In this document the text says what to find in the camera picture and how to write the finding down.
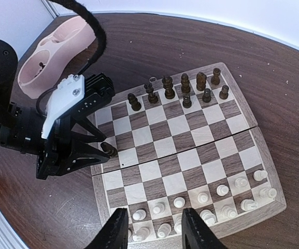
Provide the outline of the dark chess piece tall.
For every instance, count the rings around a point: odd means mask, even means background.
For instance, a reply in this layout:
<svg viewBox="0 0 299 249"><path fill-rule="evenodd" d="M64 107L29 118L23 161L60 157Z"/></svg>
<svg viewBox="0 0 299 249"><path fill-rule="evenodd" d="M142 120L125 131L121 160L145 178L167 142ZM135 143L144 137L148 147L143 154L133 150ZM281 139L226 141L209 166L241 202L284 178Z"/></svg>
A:
<svg viewBox="0 0 299 249"><path fill-rule="evenodd" d="M173 90L173 79L168 76L163 76L162 78L163 88L165 89L164 95L167 99L171 100L175 97L175 92Z"/></svg>

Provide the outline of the dark chess pawn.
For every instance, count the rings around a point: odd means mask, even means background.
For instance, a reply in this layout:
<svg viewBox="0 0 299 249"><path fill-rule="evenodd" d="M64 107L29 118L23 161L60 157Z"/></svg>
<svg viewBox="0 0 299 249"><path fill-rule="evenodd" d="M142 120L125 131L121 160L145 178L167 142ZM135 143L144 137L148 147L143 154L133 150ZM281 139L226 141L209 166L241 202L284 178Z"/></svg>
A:
<svg viewBox="0 0 299 249"><path fill-rule="evenodd" d="M219 69L219 68L214 68L213 69L213 76L212 76L212 78L211 78L211 83L213 84L213 85L219 85L220 84L220 74L221 74L221 70Z"/></svg>

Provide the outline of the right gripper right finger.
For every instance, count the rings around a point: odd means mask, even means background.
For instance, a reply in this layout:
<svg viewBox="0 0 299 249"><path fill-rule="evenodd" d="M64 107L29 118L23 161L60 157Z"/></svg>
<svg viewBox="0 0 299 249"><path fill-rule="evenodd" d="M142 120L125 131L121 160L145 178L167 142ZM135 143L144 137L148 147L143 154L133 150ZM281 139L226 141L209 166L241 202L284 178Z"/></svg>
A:
<svg viewBox="0 0 299 249"><path fill-rule="evenodd" d="M227 248L193 208L182 213L182 248Z"/></svg>

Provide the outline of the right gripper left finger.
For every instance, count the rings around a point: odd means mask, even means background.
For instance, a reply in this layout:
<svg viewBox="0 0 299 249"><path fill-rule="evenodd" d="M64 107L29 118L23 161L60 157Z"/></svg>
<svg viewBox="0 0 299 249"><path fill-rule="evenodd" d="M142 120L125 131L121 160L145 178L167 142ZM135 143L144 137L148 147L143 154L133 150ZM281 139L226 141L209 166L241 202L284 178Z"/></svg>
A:
<svg viewBox="0 0 299 249"><path fill-rule="evenodd" d="M85 249L127 248L129 217L127 209L117 208Z"/></svg>

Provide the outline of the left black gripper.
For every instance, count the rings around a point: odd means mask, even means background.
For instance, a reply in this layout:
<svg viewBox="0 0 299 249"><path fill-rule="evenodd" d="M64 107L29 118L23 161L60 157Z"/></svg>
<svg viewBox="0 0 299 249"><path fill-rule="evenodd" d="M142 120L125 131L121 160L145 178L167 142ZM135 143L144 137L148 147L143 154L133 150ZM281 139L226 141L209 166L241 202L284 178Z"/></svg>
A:
<svg viewBox="0 0 299 249"><path fill-rule="evenodd" d="M10 103L9 111L15 115L16 125L11 129L0 124L0 146L36 155L37 179L63 176L110 159L105 152L86 144L103 142L107 138L88 118L76 120L63 116L48 138L43 139L44 118L34 108Z"/></svg>

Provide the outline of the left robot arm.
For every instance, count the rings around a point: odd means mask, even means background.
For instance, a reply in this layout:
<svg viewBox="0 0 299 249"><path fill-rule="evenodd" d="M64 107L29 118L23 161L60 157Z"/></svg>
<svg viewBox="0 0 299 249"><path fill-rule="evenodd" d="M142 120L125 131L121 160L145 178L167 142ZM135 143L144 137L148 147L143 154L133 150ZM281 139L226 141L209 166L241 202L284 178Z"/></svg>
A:
<svg viewBox="0 0 299 249"><path fill-rule="evenodd" d="M18 67L15 50L0 40L0 146L37 156L36 177L62 176L110 156L93 147L106 135L88 116L111 102L111 80L103 74L70 75L53 89L47 113L10 101Z"/></svg>

